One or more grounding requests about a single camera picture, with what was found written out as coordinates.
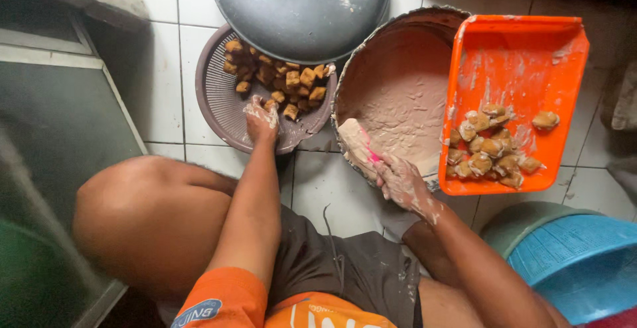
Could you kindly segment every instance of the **gray colander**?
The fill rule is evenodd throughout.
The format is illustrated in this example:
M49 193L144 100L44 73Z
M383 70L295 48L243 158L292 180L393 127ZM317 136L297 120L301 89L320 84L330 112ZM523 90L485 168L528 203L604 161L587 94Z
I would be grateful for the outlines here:
M195 92L199 108L210 128L228 145L244 153L252 152L252 141L246 132L243 109L254 94L269 98L270 91L258 80L252 80L252 88L247 95L236 92L237 77L222 70L226 58L224 45L237 38L228 24L224 24L210 37L197 63ZM325 87L327 93L321 106L305 114L299 114L294 122L279 112L279 139L276 154L286 154L301 142L319 132L330 116L330 103L336 92L336 73L330 75Z

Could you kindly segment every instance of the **blue colander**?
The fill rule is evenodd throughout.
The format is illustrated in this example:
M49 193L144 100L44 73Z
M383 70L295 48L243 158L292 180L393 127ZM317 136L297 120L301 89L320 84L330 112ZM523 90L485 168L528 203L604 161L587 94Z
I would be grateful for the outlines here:
M507 263L571 324L637 306L637 224L591 214L528 234Z

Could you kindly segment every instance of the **batter-covered hand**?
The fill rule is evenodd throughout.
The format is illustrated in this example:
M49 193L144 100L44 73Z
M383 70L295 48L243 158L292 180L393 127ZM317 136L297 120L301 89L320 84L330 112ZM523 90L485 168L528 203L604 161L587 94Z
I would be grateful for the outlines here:
M253 95L250 103L245 107L246 120L248 122L248 136L256 145L261 142L268 142L272 145L276 142L278 135L278 104L272 105L267 112L261 106L261 97Z
M424 215L433 197L418 168L394 155L381 154L380 158L381 161L374 163L374 169L378 173L376 184L382 189L385 200L392 199L403 209Z

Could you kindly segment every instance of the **orange plastic tray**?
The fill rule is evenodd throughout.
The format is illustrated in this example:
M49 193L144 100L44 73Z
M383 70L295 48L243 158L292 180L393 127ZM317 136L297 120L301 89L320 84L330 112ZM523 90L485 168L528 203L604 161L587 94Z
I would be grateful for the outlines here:
M474 15L462 23L449 73L445 142L450 130L465 120L466 112L477 111L481 104L503 104L516 115L505 127L524 143L521 150L546 169L524 175L519 190L486 178L447 178L449 146L443 145L438 167L442 191L504 194L551 186L562 160L588 50L581 18ZM550 131L535 129L531 121L539 111L555 112L560 123ZM460 149L466 150L466 145L462 143Z

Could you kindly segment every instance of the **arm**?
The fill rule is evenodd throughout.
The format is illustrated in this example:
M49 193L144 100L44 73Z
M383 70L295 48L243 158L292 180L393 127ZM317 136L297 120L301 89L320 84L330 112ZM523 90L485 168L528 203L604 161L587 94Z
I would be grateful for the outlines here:
M276 107L266 112L258 96L248 104L248 134L254 149L235 189L219 244L206 271L239 267L256 275L269 290L281 235L275 166Z
M570 327L445 204L418 169L394 156L375 165L384 195L426 220L456 269L460 285L488 327Z

